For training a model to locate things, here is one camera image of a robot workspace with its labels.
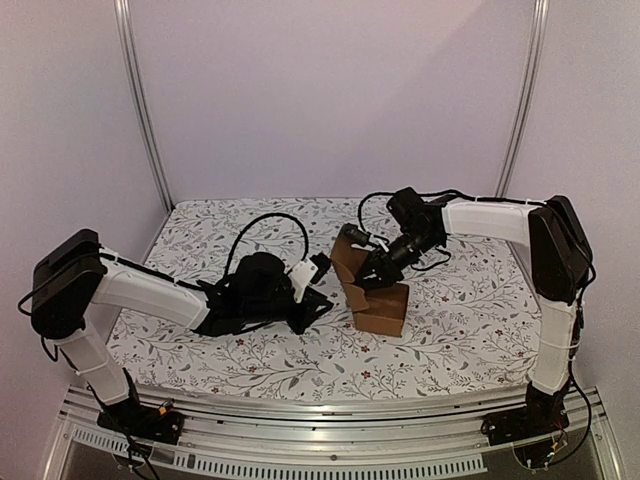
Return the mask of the brown cardboard box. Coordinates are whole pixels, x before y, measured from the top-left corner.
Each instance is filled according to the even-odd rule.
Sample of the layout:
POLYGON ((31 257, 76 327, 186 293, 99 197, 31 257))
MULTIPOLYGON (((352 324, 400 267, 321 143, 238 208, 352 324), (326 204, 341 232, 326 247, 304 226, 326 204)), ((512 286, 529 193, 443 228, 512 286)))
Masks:
POLYGON ((354 236, 361 231, 354 224, 344 224, 334 241, 330 259, 346 295, 346 303, 357 330, 400 337, 409 301, 409 286, 396 282, 386 288, 362 287, 356 274, 364 265, 369 251, 354 248, 354 236))

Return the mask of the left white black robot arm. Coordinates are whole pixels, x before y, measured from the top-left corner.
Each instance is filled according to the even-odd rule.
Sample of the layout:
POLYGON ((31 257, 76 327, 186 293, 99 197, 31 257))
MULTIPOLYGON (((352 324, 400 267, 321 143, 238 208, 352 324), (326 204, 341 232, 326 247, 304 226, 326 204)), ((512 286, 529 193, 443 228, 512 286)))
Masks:
POLYGON ((274 322, 302 334, 333 307, 314 288, 329 266, 324 254, 305 255, 287 268, 278 257, 258 252, 216 283, 188 283, 104 248, 95 231, 82 229, 36 264, 32 289, 17 308, 91 387, 104 414, 126 433, 138 434, 151 410, 87 320, 90 305, 133 310, 212 338, 274 322))

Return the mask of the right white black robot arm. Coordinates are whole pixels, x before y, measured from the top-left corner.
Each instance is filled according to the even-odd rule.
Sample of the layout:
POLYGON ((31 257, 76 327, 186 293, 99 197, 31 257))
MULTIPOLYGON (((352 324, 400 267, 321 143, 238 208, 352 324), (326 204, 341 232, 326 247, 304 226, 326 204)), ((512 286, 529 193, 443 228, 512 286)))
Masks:
POLYGON ((403 280, 405 269, 445 246, 451 235, 482 236, 528 249, 541 331, 526 407, 516 422, 524 435, 539 435, 561 411, 572 382, 584 294, 596 278, 593 253, 570 200, 562 195, 545 201, 473 197, 453 189, 418 193, 411 187, 387 198, 399 236, 374 242, 363 226, 356 229, 356 243, 372 248, 355 275, 356 285, 366 291, 403 280))

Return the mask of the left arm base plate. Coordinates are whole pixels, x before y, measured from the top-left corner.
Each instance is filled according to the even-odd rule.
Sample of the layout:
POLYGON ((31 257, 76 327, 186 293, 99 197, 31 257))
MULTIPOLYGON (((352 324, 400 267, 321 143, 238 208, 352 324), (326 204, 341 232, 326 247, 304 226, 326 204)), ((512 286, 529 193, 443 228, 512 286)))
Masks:
POLYGON ((131 437, 176 445, 182 434, 185 416, 173 408, 149 407, 136 400, 101 408, 97 424, 131 437))

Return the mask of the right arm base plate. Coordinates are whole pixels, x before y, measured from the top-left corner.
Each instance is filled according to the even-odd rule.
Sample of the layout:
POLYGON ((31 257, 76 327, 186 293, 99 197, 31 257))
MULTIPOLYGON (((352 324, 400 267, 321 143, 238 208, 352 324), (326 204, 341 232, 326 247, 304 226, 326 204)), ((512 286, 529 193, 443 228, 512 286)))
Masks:
POLYGON ((480 432, 495 446, 550 434, 568 426, 569 419, 563 409, 555 417, 544 419, 522 406, 485 415, 480 432))

